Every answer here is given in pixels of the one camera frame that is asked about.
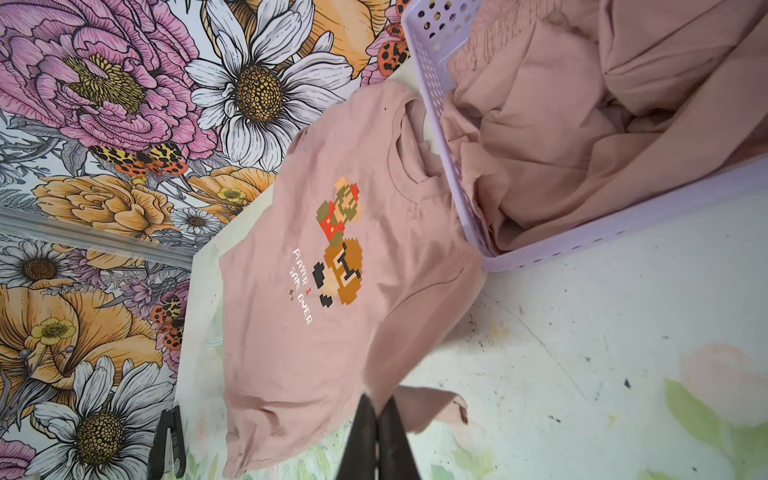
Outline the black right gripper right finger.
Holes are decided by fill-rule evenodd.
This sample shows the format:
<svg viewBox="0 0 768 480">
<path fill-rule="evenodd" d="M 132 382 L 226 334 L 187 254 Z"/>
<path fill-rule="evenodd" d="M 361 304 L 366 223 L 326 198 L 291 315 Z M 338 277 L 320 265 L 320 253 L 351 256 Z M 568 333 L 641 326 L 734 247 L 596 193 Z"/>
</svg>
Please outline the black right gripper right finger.
<svg viewBox="0 0 768 480">
<path fill-rule="evenodd" d="M 378 478 L 419 480 L 420 474 L 396 401 L 389 399 L 378 418 Z"/>
</svg>

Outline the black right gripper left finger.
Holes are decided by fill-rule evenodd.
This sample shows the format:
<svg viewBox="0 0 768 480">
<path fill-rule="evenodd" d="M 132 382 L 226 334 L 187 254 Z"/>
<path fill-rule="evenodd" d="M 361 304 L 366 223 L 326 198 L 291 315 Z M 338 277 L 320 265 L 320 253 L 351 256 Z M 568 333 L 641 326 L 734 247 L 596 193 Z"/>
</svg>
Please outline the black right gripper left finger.
<svg viewBox="0 0 768 480">
<path fill-rule="evenodd" d="M 378 422 L 372 402 L 362 395 L 337 470 L 337 480 L 373 480 L 377 472 Z"/>
</svg>

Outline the pink pixel-print t-shirt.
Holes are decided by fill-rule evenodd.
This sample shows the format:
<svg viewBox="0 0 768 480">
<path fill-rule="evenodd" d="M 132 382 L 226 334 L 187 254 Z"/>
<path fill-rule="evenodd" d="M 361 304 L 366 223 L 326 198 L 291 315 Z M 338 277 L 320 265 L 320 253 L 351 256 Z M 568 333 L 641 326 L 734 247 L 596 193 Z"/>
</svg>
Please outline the pink pixel-print t-shirt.
<svg viewBox="0 0 768 480">
<path fill-rule="evenodd" d="M 221 257 L 226 477 L 303 452 L 361 397 L 376 410 L 394 400 L 409 431 L 465 419 L 459 395 L 404 385 L 486 281 L 425 115 L 398 81 L 330 107 Z"/>
</svg>

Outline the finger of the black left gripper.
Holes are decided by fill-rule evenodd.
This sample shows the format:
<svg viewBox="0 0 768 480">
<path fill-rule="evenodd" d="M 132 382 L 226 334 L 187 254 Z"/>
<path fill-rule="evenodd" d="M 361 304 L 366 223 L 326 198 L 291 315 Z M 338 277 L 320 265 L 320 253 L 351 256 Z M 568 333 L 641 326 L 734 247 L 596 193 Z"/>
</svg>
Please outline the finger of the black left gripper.
<svg viewBox="0 0 768 480">
<path fill-rule="evenodd" d="M 167 436 L 172 426 L 170 410 L 161 413 L 147 462 L 146 479 L 160 480 L 166 472 Z"/>
<path fill-rule="evenodd" d="M 178 405 L 170 412 L 170 434 L 173 452 L 173 472 L 176 479 L 182 479 L 186 474 L 186 448 L 182 427 L 181 411 Z"/>
</svg>

